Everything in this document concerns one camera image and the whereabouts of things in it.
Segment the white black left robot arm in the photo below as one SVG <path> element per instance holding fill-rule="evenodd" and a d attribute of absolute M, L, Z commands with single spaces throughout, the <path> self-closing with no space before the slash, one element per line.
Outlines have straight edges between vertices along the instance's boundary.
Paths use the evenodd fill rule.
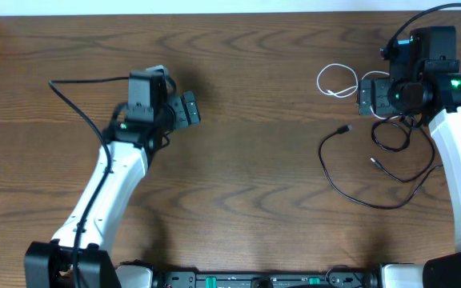
<path fill-rule="evenodd" d="M 110 258 L 118 227 L 135 188 L 169 134 L 200 122 L 195 96 L 158 102 L 129 98 L 118 104 L 94 172 L 74 210 L 49 242 L 32 242 L 24 259 L 28 287 L 155 287 L 154 271 Z"/>

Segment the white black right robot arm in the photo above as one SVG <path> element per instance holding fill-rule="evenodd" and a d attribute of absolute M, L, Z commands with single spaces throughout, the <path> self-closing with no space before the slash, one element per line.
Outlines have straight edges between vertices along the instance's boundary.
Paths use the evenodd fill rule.
<path fill-rule="evenodd" d="M 461 287 L 461 74 L 437 74 L 405 84 L 388 78 L 359 83 L 362 114 L 381 100 L 395 114 L 419 112 L 443 162 L 455 225 L 455 252 L 423 265 L 386 264 L 371 282 L 377 287 Z"/>

